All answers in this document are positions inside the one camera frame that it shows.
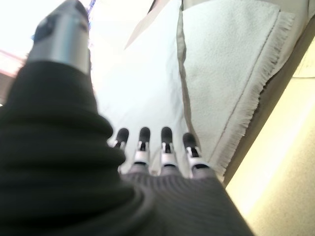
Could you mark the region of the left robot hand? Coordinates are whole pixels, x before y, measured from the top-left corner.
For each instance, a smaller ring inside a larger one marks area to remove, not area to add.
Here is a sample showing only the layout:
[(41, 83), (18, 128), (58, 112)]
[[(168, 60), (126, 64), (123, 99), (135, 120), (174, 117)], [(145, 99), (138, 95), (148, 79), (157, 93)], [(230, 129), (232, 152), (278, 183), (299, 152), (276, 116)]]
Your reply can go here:
[(77, 0), (45, 17), (0, 109), (1, 235), (252, 235), (209, 167), (118, 172), (125, 155), (97, 112), (88, 24)]

